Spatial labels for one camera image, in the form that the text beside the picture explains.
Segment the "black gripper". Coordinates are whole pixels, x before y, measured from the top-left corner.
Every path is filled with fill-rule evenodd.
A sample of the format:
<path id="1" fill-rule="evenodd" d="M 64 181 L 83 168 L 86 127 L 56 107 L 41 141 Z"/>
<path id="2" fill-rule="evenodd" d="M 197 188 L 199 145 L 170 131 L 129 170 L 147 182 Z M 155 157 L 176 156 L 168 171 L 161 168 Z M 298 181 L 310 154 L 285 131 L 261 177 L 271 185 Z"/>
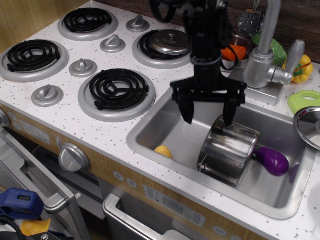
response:
<path id="1" fill-rule="evenodd" d="M 192 58 L 194 76 L 170 83 L 172 100 L 178 102 L 183 120 L 192 124 L 194 102 L 224 103 L 223 121 L 225 126 L 233 123 L 237 105 L 246 102 L 247 84 L 222 75 L 222 60 L 205 61 Z"/>

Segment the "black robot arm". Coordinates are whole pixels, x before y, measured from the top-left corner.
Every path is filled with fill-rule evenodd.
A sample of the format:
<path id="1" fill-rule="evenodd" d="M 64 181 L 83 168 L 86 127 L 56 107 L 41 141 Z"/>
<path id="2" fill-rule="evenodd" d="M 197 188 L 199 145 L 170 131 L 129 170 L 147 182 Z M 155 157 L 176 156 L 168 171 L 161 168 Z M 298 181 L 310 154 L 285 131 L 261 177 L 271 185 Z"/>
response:
<path id="1" fill-rule="evenodd" d="M 191 124 L 195 102 L 223 103 L 226 126 L 233 123 L 237 107 L 246 101 L 247 84 L 222 75 L 221 50 L 228 47 L 233 27 L 226 0 L 151 0 L 155 18 L 169 23 L 177 10 L 191 47 L 194 76 L 171 82 L 172 99 L 178 104 L 185 122 Z"/>

